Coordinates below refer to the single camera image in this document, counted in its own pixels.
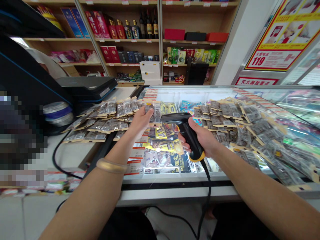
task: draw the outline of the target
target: gold bangle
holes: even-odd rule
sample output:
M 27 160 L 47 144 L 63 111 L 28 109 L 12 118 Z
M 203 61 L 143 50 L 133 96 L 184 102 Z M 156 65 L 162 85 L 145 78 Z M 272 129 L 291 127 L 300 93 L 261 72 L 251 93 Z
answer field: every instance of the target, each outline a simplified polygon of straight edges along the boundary
M 109 162 L 105 158 L 100 158 L 97 162 L 97 167 L 111 173 L 125 173 L 127 171 L 127 165 L 121 165 L 114 162 Z

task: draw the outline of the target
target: poster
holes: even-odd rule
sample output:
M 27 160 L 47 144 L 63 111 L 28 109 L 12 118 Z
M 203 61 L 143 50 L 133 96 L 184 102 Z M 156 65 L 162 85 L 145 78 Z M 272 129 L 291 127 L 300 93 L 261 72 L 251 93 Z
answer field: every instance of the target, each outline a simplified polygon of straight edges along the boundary
M 319 0 L 285 0 L 244 70 L 285 72 L 319 33 Z
M 239 77 L 235 85 L 244 85 L 244 86 L 267 86 L 275 85 L 278 79 L 271 78 L 248 78 L 248 77 Z

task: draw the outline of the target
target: black speaker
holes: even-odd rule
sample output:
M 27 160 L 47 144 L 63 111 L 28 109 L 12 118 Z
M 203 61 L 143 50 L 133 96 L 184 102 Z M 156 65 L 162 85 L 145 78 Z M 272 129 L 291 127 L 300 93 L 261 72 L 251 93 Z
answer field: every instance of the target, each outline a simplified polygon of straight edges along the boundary
M 188 62 L 184 85 L 203 85 L 209 64 L 205 62 Z

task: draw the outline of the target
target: barcode scanner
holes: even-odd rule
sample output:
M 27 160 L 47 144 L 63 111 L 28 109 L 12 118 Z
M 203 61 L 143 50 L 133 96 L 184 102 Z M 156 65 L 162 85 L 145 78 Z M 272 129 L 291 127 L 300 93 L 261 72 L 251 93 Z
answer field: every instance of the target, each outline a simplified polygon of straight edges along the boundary
M 186 143 L 190 145 L 192 152 L 189 154 L 191 162 L 199 162 L 205 158 L 203 147 L 198 141 L 197 134 L 189 126 L 188 119 L 190 113 L 171 113 L 161 116 L 161 122 L 176 124 L 181 135 L 186 139 Z

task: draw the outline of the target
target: hand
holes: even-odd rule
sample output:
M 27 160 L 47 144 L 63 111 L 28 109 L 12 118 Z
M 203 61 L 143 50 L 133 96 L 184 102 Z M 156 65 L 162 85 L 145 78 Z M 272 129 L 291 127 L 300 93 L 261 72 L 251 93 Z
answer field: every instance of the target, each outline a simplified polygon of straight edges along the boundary
M 212 135 L 212 133 L 203 127 L 200 127 L 197 123 L 195 123 L 190 117 L 188 119 L 190 127 L 196 132 L 198 136 L 198 141 L 204 149 L 204 153 L 206 157 L 213 157 L 213 153 L 217 147 L 220 147 L 220 143 L 216 140 L 216 138 Z M 186 139 L 181 135 L 178 134 L 178 138 L 182 143 L 182 146 L 186 149 L 187 152 L 191 153 L 192 149 L 190 149 L 190 145 L 186 143 Z
M 153 108 L 150 108 L 145 114 L 145 106 L 143 106 L 134 115 L 132 123 L 127 132 L 129 132 L 135 140 L 141 138 L 143 132 L 149 126 L 149 120 L 153 114 L 153 111 Z

